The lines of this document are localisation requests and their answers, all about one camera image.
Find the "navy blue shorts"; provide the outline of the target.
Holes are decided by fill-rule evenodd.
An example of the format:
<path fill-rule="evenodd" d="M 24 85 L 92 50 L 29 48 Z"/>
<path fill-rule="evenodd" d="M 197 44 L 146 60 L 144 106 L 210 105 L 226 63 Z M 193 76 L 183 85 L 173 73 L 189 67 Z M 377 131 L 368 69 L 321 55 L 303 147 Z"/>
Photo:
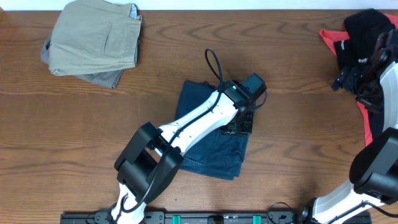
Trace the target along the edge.
<path fill-rule="evenodd" d="M 185 81 L 175 119 L 182 118 L 200 106 L 213 92 L 214 87 L 207 82 Z M 200 175 L 233 180 L 240 175 L 248 141 L 248 135 L 227 135 L 212 131 L 185 153 L 180 168 Z"/>

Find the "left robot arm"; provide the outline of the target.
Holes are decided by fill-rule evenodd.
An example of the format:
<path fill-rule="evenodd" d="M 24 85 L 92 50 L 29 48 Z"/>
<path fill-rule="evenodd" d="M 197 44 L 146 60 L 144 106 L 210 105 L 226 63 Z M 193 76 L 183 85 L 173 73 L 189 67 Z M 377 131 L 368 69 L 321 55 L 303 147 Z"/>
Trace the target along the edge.
<path fill-rule="evenodd" d="M 255 101 L 266 89 L 255 73 L 242 83 L 221 81 L 208 99 L 185 116 L 158 128 L 143 124 L 114 163 L 120 191 L 108 210 L 108 222 L 140 223 L 146 205 L 174 179 L 184 154 L 211 132 L 249 135 Z"/>

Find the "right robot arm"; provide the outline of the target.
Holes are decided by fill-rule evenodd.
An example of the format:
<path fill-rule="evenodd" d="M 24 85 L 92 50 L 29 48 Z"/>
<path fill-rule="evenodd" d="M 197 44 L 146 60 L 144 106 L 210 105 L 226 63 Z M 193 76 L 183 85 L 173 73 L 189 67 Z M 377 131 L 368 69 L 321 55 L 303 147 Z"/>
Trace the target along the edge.
<path fill-rule="evenodd" d="M 370 67 L 353 83 L 356 101 L 384 115 L 382 133 L 354 158 L 349 179 L 326 196 L 313 199 L 297 223 L 344 223 L 375 208 L 397 202 L 397 31 L 379 35 Z"/>

